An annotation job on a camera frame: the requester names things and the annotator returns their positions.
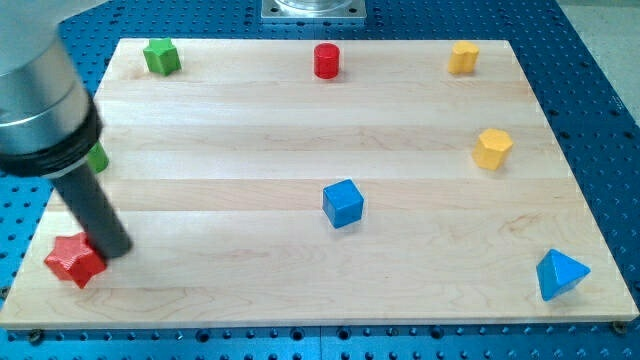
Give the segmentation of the green block behind arm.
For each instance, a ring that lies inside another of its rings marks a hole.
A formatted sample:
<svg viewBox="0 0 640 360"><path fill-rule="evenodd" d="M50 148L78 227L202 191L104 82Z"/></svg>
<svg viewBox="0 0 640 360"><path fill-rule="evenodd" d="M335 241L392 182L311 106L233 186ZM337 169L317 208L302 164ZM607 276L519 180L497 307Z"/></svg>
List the green block behind arm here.
<svg viewBox="0 0 640 360"><path fill-rule="evenodd" d="M98 141L87 153L87 164L94 173L100 173L109 166L109 158L101 142Z"/></svg>

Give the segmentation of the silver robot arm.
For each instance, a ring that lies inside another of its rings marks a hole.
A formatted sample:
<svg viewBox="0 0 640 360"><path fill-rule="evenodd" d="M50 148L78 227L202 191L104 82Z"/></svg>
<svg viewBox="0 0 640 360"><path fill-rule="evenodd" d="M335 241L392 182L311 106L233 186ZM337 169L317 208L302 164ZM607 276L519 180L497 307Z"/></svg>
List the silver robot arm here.
<svg viewBox="0 0 640 360"><path fill-rule="evenodd" d="M101 0L1 0L1 169L60 177L80 166L102 122L58 32Z"/></svg>

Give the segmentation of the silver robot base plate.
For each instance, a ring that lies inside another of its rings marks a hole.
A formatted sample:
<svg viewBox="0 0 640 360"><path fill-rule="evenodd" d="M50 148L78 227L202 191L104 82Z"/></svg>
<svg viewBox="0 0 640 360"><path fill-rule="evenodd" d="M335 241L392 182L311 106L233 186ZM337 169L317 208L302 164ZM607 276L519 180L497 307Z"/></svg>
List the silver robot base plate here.
<svg viewBox="0 0 640 360"><path fill-rule="evenodd" d="M364 19L365 0L262 0L263 19Z"/></svg>

